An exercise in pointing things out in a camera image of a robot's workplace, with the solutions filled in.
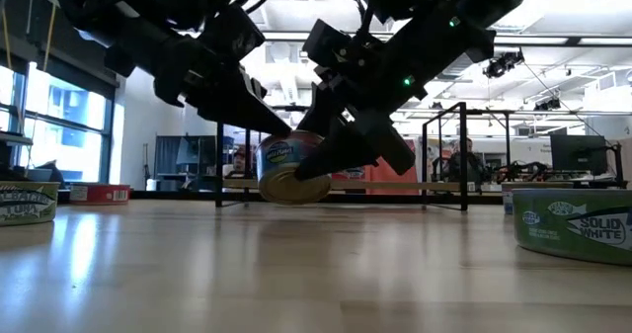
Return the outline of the large window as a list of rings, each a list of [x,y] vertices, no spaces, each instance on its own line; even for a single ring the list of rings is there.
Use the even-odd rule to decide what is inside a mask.
[[[108,177],[113,101],[43,72],[0,65],[0,131],[31,144],[9,148],[9,164],[28,172],[52,166],[67,183]]]

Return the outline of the red label seafood can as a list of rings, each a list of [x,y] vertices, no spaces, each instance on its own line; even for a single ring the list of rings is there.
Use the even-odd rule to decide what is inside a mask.
[[[130,198],[130,185],[78,183],[70,186],[69,202],[78,205],[125,205]]]
[[[333,180],[365,181],[366,171],[364,166],[342,170],[331,175]]]

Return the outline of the orange partition panel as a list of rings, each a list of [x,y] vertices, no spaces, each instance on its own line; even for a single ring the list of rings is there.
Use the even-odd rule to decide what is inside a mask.
[[[416,166],[411,167],[403,175],[398,175],[391,166],[380,157],[377,166],[365,167],[365,180],[371,183],[397,182],[397,183],[417,183]],[[419,193],[416,189],[367,189],[368,195],[379,196],[414,196]]]

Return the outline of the black chair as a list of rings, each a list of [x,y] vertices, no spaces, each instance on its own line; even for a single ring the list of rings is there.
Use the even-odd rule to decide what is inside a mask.
[[[35,182],[58,183],[60,190],[64,190],[66,188],[63,174],[57,168],[55,160],[47,161],[44,164],[30,169],[28,172],[28,178]]]

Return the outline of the long ceiling light bar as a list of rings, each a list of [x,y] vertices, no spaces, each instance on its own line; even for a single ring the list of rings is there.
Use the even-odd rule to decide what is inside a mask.
[[[271,42],[304,42],[307,32],[264,32]],[[495,44],[534,47],[632,47],[632,36],[539,36],[497,34]]]

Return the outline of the green label tuna can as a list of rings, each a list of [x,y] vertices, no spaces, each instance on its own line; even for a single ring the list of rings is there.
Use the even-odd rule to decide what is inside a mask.
[[[53,221],[58,189],[55,182],[0,181],[0,226]]]
[[[513,227],[527,250],[632,266],[632,190],[518,189]]]

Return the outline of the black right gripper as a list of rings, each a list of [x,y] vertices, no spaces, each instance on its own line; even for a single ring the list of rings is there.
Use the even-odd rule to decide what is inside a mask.
[[[391,115],[424,86],[384,46],[350,42],[346,58],[320,66],[321,82],[312,84],[311,106],[297,129],[325,137],[300,161],[299,181],[376,165],[380,157],[399,175],[414,166],[416,155]]]

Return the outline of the blue grey partition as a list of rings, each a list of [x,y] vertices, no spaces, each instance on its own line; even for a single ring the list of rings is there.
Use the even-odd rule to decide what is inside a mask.
[[[156,189],[162,192],[213,192],[216,175],[214,135],[157,136]]]

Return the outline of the wooden shelf with black frame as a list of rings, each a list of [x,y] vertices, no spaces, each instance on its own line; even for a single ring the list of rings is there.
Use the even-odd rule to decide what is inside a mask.
[[[469,194],[468,171],[460,170],[457,182],[432,182],[428,177],[428,170],[422,170],[422,180],[418,183],[404,182],[363,182],[356,180],[332,181],[332,191],[322,199],[324,204],[351,205],[420,205],[446,207],[467,211],[473,203]],[[256,190],[257,183],[252,174],[244,178],[219,178],[218,191],[214,194],[214,204],[218,208],[228,207],[237,203],[258,203],[263,199]],[[368,190],[415,190],[413,195],[369,195]]]

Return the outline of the person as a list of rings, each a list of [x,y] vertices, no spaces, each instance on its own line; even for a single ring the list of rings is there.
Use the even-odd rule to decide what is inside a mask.
[[[243,178],[246,170],[246,150],[244,145],[238,145],[229,156],[229,161],[223,166],[225,178]]]
[[[467,137],[467,155],[466,155],[466,168],[467,168],[467,181],[482,184],[485,175],[485,168],[480,158],[473,152],[473,141]],[[459,143],[456,143],[456,147],[447,160],[445,175],[450,182],[459,182],[461,180],[461,151]]]

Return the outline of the black computer monitor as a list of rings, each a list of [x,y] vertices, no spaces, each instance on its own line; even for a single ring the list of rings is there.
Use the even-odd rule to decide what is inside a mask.
[[[599,135],[551,134],[552,166],[557,171],[608,171],[606,140]]]

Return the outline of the black aluminium rig frame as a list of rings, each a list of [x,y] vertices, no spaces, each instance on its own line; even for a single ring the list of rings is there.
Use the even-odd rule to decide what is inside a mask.
[[[132,200],[172,200],[172,201],[211,201],[223,203],[243,202],[259,203],[264,199],[259,193],[244,192],[216,193],[216,192],[148,192],[132,191]],[[460,204],[460,197],[452,195],[363,195],[363,194],[329,194],[321,200],[324,204],[353,204],[353,205],[450,205]],[[498,193],[468,195],[469,205],[501,205],[503,196]]]

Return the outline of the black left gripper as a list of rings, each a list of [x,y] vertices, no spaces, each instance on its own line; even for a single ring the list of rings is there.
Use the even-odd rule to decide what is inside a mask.
[[[167,39],[153,57],[154,93],[169,105],[199,108],[208,121],[288,135],[290,126],[263,102],[268,90],[241,58],[232,42]]]

